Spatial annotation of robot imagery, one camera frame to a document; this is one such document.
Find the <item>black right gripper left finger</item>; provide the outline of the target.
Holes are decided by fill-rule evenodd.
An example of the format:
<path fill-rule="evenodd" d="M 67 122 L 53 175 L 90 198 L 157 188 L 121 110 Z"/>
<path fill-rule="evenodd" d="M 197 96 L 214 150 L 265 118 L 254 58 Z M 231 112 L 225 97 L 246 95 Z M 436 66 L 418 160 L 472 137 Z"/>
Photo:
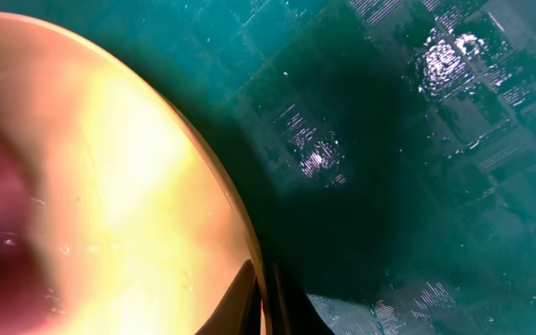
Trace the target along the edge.
<path fill-rule="evenodd" d="M 195 335 L 260 335 L 261 292 L 251 260 L 243 263 L 207 322 Z"/>

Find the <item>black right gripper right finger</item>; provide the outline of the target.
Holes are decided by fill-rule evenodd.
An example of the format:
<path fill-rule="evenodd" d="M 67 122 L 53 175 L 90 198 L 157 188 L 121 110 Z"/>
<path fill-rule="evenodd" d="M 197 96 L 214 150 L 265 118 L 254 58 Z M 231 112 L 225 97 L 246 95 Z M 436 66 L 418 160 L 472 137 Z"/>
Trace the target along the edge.
<path fill-rule="evenodd" d="M 334 335 L 283 264 L 273 263 L 268 274 L 267 301 L 272 334 Z"/>

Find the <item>yellow green plate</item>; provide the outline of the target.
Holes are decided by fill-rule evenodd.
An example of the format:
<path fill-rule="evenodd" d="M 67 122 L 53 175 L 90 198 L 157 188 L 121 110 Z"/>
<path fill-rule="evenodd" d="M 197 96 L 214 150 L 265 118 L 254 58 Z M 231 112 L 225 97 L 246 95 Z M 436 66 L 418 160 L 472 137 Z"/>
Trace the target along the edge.
<path fill-rule="evenodd" d="M 0 12 L 0 135 L 32 181 L 28 236 L 53 300 L 34 334 L 195 334 L 247 260 L 264 295 L 220 160 L 104 49 Z"/>

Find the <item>pink and black sponge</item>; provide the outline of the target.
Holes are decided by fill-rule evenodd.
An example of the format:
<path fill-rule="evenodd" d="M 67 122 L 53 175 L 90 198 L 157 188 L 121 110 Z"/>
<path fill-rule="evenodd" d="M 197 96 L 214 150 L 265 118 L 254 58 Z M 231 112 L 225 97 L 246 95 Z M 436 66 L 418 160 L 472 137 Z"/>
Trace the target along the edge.
<path fill-rule="evenodd" d="M 0 135 L 0 334 L 34 334 L 53 308 L 49 284 L 28 236 L 30 177 Z"/>

